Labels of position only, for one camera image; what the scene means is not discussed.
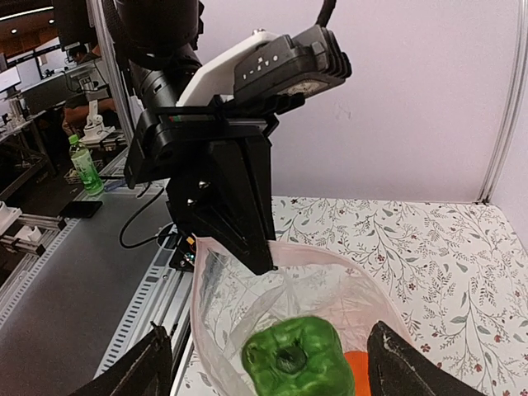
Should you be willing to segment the clear zip top bag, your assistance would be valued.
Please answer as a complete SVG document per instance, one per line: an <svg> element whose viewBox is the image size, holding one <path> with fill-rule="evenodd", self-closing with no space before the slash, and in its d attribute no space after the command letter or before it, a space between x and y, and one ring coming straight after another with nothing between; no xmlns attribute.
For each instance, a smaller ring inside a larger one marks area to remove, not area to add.
<svg viewBox="0 0 528 396"><path fill-rule="evenodd" d="M221 395L254 395L244 343L289 318L317 316L337 330L344 351L364 351L383 321L413 339L389 294L361 265L309 245L272 242L275 270L253 274L212 238L197 241L191 297L194 348Z"/></svg>

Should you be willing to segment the green toy bell pepper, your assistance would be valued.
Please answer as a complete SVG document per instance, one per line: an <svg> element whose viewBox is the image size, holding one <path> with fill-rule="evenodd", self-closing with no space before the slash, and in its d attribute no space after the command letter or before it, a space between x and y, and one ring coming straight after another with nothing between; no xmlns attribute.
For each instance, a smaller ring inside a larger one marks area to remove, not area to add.
<svg viewBox="0 0 528 396"><path fill-rule="evenodd" d="M354 395L337 330L315 317L290 318L250 336L243 368L258 395Z"/></svg>

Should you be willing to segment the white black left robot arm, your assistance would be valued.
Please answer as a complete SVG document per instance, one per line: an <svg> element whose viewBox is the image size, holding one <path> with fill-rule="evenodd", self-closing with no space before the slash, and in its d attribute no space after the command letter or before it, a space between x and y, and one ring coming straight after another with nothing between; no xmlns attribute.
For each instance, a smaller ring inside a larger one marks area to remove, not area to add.
<svg viewBox="0 0 528 396"><path fill-rule="evenodd" d="M273 270L269 137L278 98L222 101L237 66L267 39L253 37L201 64L201 2L105 1L102 8L128 91L144 106L125 180L129 187L167 180L176 227L171 267L189 270L196 238L211 237L253 274Z"/></svg>

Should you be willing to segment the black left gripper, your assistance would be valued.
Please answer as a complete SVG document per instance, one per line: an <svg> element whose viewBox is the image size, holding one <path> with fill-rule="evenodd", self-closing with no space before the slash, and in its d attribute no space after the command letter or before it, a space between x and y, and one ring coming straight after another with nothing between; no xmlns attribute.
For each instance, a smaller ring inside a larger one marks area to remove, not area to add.
<svg viewBox="0 0 528 396"><path fill-rule="evenodd" d="M139 117L125 164L132 189L170 178L167 194L179 230L212 237L253 274L274 268L269 242L271 144L279 121L227 106L156 107ZM176 174L208 148L211 175Z"/></svg>

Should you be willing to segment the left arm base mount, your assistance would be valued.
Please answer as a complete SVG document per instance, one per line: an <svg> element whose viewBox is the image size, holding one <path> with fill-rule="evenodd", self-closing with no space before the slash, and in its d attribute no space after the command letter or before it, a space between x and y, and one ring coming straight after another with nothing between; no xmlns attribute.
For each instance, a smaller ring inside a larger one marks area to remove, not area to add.
<svg viewBox="0 0 528 396"><path fill-rule="evenodd" d="M168 254L168 266L174 270L193 272L196 259L196 241L180 233L175 224L167 224L156 239L157 245Z"/></svg>

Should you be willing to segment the orange toy orange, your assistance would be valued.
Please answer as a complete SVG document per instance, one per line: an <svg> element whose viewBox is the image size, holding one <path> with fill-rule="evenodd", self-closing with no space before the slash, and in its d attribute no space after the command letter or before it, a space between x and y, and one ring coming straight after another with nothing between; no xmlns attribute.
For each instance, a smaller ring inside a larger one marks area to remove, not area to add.
<svg viewBox="0 0 528 396"><path fill-rule="evenodd" d="M355 396L371 396L366 351L349 351L344 354L355 380Z"/></svg>

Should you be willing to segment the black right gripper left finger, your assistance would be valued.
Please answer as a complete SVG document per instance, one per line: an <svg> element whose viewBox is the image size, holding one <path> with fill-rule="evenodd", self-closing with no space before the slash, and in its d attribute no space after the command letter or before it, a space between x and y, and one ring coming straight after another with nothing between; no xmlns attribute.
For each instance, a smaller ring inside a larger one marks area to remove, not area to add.
<svg viewBox="0 0 528 396"><path fill-rule="evenodd" d="M103 374L72 395L169 395L172 347L165 327L152 330Z"/></svg>

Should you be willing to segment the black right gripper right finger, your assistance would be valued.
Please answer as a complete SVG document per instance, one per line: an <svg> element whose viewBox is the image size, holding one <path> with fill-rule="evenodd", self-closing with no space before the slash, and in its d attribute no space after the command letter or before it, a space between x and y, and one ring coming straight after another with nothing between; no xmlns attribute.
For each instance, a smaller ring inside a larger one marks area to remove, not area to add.
<svg viewBox="0 0 528 396"><path fill-rule="evenodd" d="M375 396L481 395L433 365L382 321L370 332L367 352L370 392Z"/></svg>

